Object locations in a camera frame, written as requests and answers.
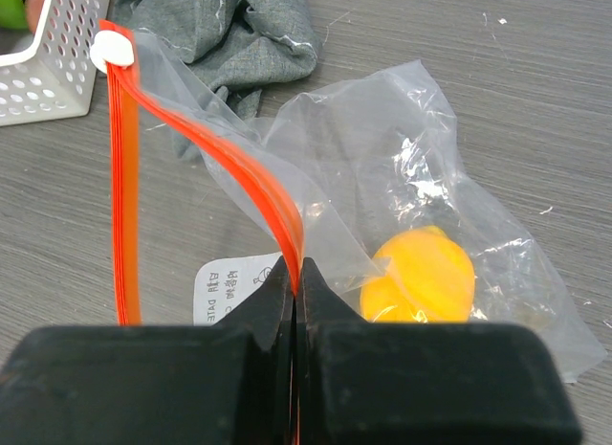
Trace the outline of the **clear zip top bag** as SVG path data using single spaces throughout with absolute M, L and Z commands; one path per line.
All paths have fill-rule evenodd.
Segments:
M 467 322 L 530 328 L 569 383 L 605 359 L 548 257 L 465 172 L 420 62 L 301 93 L 240 145 L 142 90 L 133 31 L 102 22 L 91 59 L 108 83 L 120 323 L 216 324 L 278 260 L 296 288 L 306 259 L 361 315 L 361 288 L 385 275 L 375 253 L 433 225 L 474 267 Z

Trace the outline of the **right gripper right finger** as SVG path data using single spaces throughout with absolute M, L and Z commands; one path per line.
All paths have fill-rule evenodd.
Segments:
M 303 263 L 299 444 L 579 444 L 546 345 L 507 323 L 369 323 Z

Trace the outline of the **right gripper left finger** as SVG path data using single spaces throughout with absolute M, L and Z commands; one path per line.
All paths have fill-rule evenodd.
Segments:
M 293 299 L 278 260 L 209 326 L 48 326 L 1 371 L 5 444 L 289 444 Z

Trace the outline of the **yellow lemon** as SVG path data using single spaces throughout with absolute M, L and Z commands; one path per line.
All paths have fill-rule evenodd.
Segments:
M 361 288 L 361 315 L 372 323 L 464 323 L 475 293 L 470 257 L 437 226 L 393 236 L 375 253 L 385 275 Z

